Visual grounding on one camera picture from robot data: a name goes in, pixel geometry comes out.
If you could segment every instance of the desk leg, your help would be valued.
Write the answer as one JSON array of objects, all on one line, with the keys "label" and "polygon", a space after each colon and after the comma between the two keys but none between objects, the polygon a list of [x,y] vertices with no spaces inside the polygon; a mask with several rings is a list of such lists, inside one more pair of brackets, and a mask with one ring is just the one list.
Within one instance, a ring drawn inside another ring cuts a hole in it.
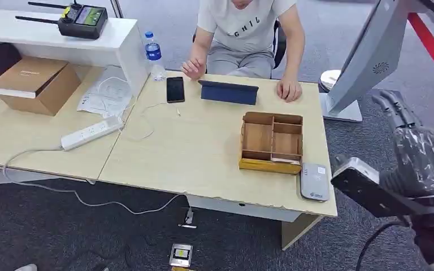
[{"label": "desk leg", "polygon": [[293,222],[282,222],[282,250],[285,251],[322,219],[322,216],[301,213]]}]

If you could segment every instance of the blue tablet case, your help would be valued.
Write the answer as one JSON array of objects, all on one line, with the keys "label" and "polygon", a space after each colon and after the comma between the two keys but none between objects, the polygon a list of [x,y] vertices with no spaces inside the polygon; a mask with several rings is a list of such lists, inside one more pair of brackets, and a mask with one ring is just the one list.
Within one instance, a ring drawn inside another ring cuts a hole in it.
[{"label": "blue tablet case", "polygon": [[249,104],[257,102],[258,86],[247,86],[199,80],[202,85],[201,99],[219,100],[222,102]]}]

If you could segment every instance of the drawer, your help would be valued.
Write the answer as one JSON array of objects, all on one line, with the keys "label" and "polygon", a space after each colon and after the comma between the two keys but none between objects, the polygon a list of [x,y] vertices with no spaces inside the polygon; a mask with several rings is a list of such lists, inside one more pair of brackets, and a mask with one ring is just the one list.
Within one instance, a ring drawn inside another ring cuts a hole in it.
[{"label": "drawer", "polygon": [[201,196],[186,196],[187,200],[189,201],[189,205],[197,208],[210,209],[227,213],[237,213],[239,215],[255,216],[286,222],[293,222],[300,215],[300,212],[292,210],[262,207],[253,204],[232,202],[230,200],[204,198]]}]

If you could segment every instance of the speaker grille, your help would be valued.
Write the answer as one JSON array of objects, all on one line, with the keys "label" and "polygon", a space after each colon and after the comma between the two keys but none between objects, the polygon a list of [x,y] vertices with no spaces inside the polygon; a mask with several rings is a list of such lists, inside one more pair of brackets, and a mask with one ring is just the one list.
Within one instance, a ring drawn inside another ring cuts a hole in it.
[{"label": "speaker grille", "polygon": [[388,67],[389,66],[387,62],[380,62],[377,65],[375,65],[372,70],[375,74],[378,75],[380,73],[386,72],[388,70]]}]

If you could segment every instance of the black cable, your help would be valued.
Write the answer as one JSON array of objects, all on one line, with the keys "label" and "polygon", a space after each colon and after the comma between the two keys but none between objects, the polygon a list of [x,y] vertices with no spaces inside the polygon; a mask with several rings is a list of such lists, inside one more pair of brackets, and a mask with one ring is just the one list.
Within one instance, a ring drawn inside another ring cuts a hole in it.
[{"label": "black cable", "polygon": [[367,240],[367,242],[363,246],[362,252],[360,252],[360,256],[358,256],[357,267],[355,267],[355,271],[360,271],[360,267],[362,265],[362,260],[363,260],[363,255],[365,255],[365,252],[367,251],[370,244],[375,240],[375,238],[377,238],[377,236],[379,236],[384,230],[388,229],[391,226],[403,226],[406,228],[408,228],[410,226],[410,224],[408,223],[408,221],[405,218],[400,216],[400,217],[398,217],[398,219],[399,219],[399,221],[393,221],[393,222],[390,222],[390,223],[383,225],[372,236],[370,236],[370,238]]}]

